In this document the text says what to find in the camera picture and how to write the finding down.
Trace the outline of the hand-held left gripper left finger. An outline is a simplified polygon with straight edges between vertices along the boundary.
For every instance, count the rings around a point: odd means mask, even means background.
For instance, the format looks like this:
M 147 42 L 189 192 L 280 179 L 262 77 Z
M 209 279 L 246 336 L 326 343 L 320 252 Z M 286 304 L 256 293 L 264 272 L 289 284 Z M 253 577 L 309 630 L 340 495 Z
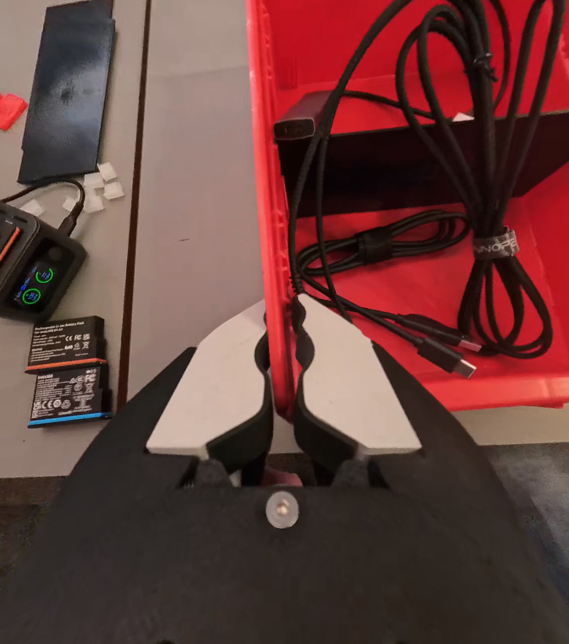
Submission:
M 146 443 L 156 455 L 255 459 L 270 446 L 265 301 L 211 331 L 196 347 Z

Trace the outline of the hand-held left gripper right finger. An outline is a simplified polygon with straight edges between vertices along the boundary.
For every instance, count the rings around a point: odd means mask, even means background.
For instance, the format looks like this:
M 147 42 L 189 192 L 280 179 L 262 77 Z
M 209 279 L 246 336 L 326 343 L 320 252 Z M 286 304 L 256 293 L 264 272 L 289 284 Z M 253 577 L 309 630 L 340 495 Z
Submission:
M 421 442 L 372 341 L 308 294 L 292 302 L 296 410 L 358 456 L 414 453 Z

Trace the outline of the grey lettered USB hub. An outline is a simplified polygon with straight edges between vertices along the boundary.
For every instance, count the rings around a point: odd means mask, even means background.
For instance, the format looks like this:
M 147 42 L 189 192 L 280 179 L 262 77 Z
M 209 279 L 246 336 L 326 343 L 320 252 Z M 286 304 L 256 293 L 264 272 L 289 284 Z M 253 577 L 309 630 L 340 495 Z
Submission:
M 276 142 L 299 141 L 313 137 L 332 91 L 306 93 L 273 125 Z

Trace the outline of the black battery charger case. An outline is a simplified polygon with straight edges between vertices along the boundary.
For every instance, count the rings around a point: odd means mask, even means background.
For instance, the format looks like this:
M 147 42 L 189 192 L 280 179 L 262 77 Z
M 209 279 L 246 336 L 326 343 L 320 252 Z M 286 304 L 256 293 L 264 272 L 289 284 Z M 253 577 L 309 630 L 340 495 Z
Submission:
M 46 321 L 85 262 L 86 250 L 72 237 L 85 193 L 72 183 L 79 189 L 79 202 L 57 228 L 11 205 L 25 189 L 0 200 L 0 318 Z

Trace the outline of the cluster of white plastic clips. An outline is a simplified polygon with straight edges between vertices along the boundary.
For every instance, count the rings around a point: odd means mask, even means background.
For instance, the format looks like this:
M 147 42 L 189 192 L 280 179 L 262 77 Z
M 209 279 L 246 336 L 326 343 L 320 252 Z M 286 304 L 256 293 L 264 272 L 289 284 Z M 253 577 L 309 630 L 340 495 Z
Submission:
M 97 170 L 95 172 L 84 174 L 82 179 L 72 181 L 82 186 L 83 192 L 85 193 L 81 213 L 93 214 L 102 212 L 105 210 L 106 202 L 120 200 L 125 196 L 119 175 L 114 166 L 109 162 L 97 164 Z M 72 181 L 45 180 L 40 186 L 25 189 L 23 194 L 16 196 L 15 199 L 22 199 L 32 192 L 45 190 L 56 185 L 66 184 L 72 186 L 74 185 Z M 77 190 L 77 196 L 66 196 L 63 201 L 62 208 L 67 214 L 70 214 L 79 202 L 79 189 L 76 186 L 75 188 Z M 40 215 L 45 210 L 36 198 L 24 202 L 24 205 L 21 205 L 20 209 L 34 215 Z

